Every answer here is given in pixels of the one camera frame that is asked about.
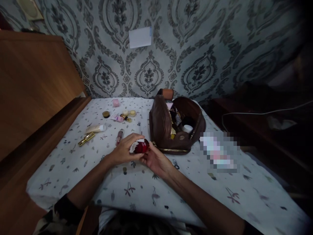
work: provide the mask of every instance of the white bottle cap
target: white bottle cap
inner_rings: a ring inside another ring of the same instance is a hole
[[[192,132],[192,126],[190,126],[190,125],[184,125],[183,126],[183,131],[185,131],[185,132],[187,132],[187,133],[190,133],[190,132]]]
[[[105,125],[100,125],[99,126],[100,131],[105,131],[107,127]]]

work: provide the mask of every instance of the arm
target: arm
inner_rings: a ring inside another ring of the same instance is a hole
[[[142,135],[131,134],[122,139],[112,153],[96,165],[69,193],[65,194],[42,219],[39,220],[34,235],[47,232],[66,231],[69,225],[78,225],[99,185],[109,170],[115,165],[139,160],[143,154],[130,154],[129,148],[136,140],[144,138]]]
[[[95,166],[81,181],[67,194],[68,199],[79,209],[83,210],[89,204],[99,185],[108,171],[119,164],[139,160],[143,154],[130,154],[129,148],[136,140],[144,138],[139,134],[131,134],[121,140],[112,153]]]
[[[150,149],[141,161],[182,197],[210,231],[214,234],[243,234],[243,219],[176,170],[151,142]]]

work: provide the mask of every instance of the white cable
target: white cable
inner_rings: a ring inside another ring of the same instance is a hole
[[[226,128],[225,125],[224,125],[224,116],[225,116],[225,115],[228,115],[228,114],[254,114],[254,115],[264,115],[264,114],[270,114],[270,113],[275,113],[275,112],[280,112],[280,111],[287,111],[287,110],[297,109],[297,108],[300,108],[300,107],[302,107],[302,106],[305,106],[305,105],[307,105],[307,104],[309,104],[309,103],[311,103],[311,102],[313,102],[313,100],[311,100],[311,101],[309,101],[309,102],[306,102],[306,103],[304,103],[304,104],[302,104],[302,105],[296,106],[296,107],[294,107],[294,108],[279,109],[279,110],[274,110],[274,111],[270,111],[270,112],[267,112],[267,113],[227,113],[227,114],[223,114],[223,115],[222,115],[222,125],[223,125],[223,127],[225,128],[225,130],[228,132],[227,128]]]

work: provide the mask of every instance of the brown toiletry bag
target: brown toiletry bag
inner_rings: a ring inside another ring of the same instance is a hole
[[[178,97],[173,100],[173,106],[178,111],[182,123],[173,125],[175,120],[170,114],[165,100],[173,99],[172,89],[160,89],[154,99],[149,112],[150,139],[152,143],[163,153],[184,155],[190,152],[191,146],[200,139],[205,131],[206,124],[200,107],[191,99]],[[191,133],[182,130],[184,120],[193,127]]]

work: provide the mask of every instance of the camouflage sleeve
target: camouflage sleeve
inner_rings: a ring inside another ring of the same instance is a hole
[[[84,211],[64,195],[37,223],[33,235],[75,234]]]

